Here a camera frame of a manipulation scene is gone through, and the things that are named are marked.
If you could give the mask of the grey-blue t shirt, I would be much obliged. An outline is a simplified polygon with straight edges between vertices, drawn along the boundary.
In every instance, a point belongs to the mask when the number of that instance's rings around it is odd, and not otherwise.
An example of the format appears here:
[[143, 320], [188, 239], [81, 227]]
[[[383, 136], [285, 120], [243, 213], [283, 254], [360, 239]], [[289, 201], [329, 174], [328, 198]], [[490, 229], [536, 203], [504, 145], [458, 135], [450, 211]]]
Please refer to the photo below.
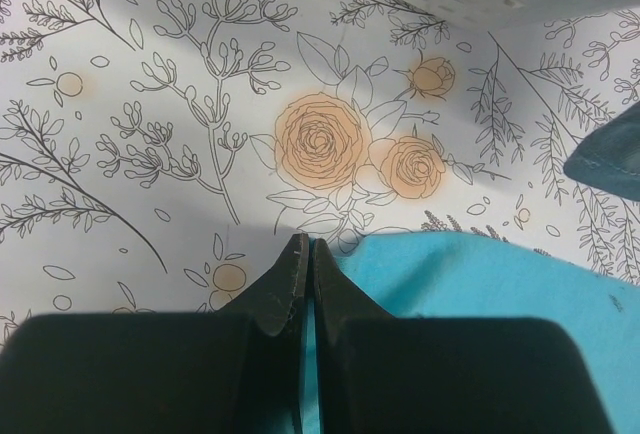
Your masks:
[[563, 165], [570, 179], [639, 201], [639, 103], [586, 136]]

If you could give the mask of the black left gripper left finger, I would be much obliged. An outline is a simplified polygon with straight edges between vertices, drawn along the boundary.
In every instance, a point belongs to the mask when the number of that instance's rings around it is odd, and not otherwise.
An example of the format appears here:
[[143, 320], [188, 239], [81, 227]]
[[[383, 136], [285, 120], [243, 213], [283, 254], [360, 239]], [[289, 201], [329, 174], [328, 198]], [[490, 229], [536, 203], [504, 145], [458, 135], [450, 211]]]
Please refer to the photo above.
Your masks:
[[48, 314], [1, 353], [5, 433], [298, 433], [309, 239], [214, 313]]

